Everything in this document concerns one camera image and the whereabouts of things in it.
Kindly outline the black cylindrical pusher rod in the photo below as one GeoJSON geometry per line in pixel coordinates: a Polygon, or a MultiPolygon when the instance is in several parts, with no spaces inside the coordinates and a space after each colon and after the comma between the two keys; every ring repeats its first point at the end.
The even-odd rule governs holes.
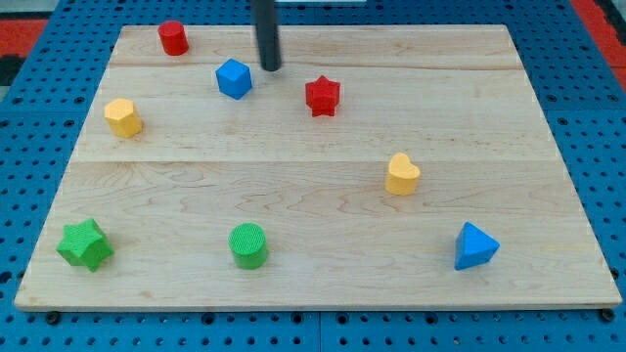
{"type": "Polygon", "coordinates": [[[275,1],[251,0],[250,9],[261,67],[277,71],[282,67],[282,54],[275,1]]]}

